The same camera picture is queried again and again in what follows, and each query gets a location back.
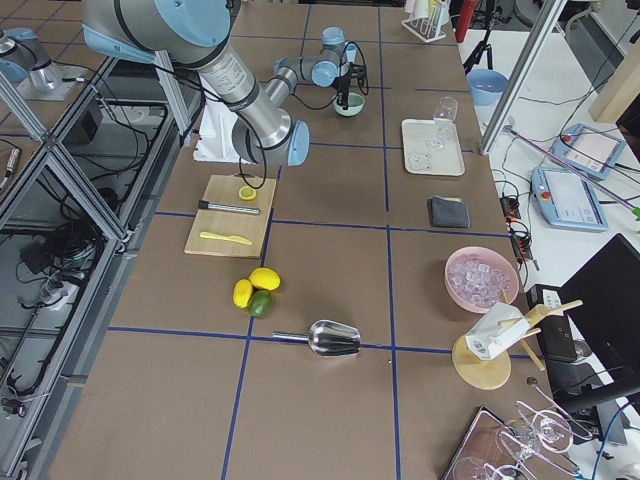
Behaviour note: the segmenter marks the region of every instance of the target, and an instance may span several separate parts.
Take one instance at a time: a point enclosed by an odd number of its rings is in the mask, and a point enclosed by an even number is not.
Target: white tray
[[[427,141],[436,135],[438,127],[433,120],[402,121],[404,168],[417,175],[451,175],[464,173],[464,161],[455,124],[449,132],[442,150],[434,150]]]

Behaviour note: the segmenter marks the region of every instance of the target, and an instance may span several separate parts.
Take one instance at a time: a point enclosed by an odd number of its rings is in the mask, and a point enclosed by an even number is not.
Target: bowl of ice
[[[499,253],[484,247],[465,247],[447,259],[444,284],[462,308],[487,313],[496,302],[516,299],[519,279],[513,265]]]

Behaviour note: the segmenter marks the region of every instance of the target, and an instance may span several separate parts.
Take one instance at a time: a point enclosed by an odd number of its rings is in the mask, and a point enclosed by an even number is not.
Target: white table
[[[491,33],[489,43],[493,50],[493,64],[496,71],[505,76],[509,76],[527,39],[526,32],[494,31]],[[482,40],[484,31],[469,30],[464,43],[459,45],[459,52],[464,62],[477,43]],[[486,55],[479,66],[475,68],[487,68]],[[540,54],[536,64],[533,66],[524,87],[520,91],[520,97],[527,97],[552,102],[562,102],[564,100],[581,97],[589,91],[591,83],[584,74],[580,64],[571,52],[562,34],[553,33],[547,39],[544,49]],[[589,106],[596,98],[593,93],[578,109],[568,126],[576,123],[584,123],[593,126],[597,130],[609,130],[615,128],[613,124],[603,124],[593,122],[589,115]],[[570,102],[556,106],[542,103],[535,103],[518,99],[510,112],[513,117],[514,129],[520,134],[530,139],[549,139],[560,132],[569,115],[576,108],[578,102]],[[490,107],[476,107],[478,121],[483,127],[484,122],[491,118],[495,105]],[[610,132],[612,135],[622,138],[618,131]],[[492,168],[503,169],[503,161],[513,137],[510,134],[501,134],[494,144],[489,158]],[[552,141],[543,145],[549,147]],[[506,161],[507,169],[518,173],[525,178],[531,177],[533,168],[542,162],[544,166],[554,166],[554,164],[544,159],[543,156],[535,152],[531,147],[521,141],[516,140],[509,149]],[[624,165],[637,167],[637,160],[631,150],[627,147],[619,162]],[[505,172],[506,180],[514,183],[520,193],[529,191],[529,185],[519,177]],[[496,180],[505,179],[499,172],[494,171]],[[603,185],[613,190],[618,195],[627,198],[640,192],[640,185],[633,183],[628,178],[611,172]],[[513,194],[513,188],[509,185],[497,183],[498,192],[504,191],[506,195]],[[598,192],[601,200],[610,200]],[[538,269],[533,262],[528,262],[528,276],[526,278],[525,290],[528,290],[536,283],[543,283],[555,286],[563,285],[591,256],[593,256],[609,239],[618,232],[622,232],[629,241],[640,250],[640,235],[636,230],[640,224],[626,208],[620,205],[604,206],[605,217],[609,223],[609,230],[603,233],[588,233],[571,230],[561,230],[552,228],[540,215],[535,204],[528,205],[529,198],[526,195],[520,197],[520,212],[523,222],[526,223],[533,236],[532,252],[536,260]],[[634,205],[640,205],[640,199],[635,200]],[[597,359],[589,359],[595,371],[603,370]],[[604,383],[610,382],[608,375],[601,377]],[[626,409],[626,414],[630,417],[632,425],[640,427],[640,418],[632,408]],[[629,446],[618,447],[607,445],[606,451],[615,456],[614,460],[602,460],[598,468],[597,479],[616,478],[620,475],[621,468],[630,463],[637,463],[640,460],[640,432],[625,430]],[[585,476],[590,476],[593,469],[599,442],[588,442],[579,447],[573,447],[570,451],[571,457],[582,468]]]

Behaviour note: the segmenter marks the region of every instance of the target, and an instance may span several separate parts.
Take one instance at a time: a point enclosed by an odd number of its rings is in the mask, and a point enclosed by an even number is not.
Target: pink bowl
[[[475,305],[458,295],[453,289],[453,285],[451,285],[451,282],[449,280],[449,270],[453,265],[464,263],[474,258],[476,258],[480,263],[489,265],[492,269],[500,270],[503,275],[507,277],[509,282],[509,286],[505,289],[508,300],[507,303],[512,303],[518,296],[518,288],[520,285],[518,272],[513,267],[513,265],[509,263],[509,261],[502,255],[484,247],[464,247],[453,252],[447,259],[447,263],[444,267],[444,284],[447,288],[449,296],[453,299],[453,301],[470,312],[487,313],[489,311],[488,308]]]

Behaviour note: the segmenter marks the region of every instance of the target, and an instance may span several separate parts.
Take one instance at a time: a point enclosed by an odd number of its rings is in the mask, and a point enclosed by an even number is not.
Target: red fire extinguisher
[[[476,4],[478,0],[464,0],[462,7],[460,8],[460,18],[458,18],[458,25],[456,27],[456,41],[458,43],[464,42],[464,37],[467,34],[471,20],[473,19],[473,12],[476,10]]]

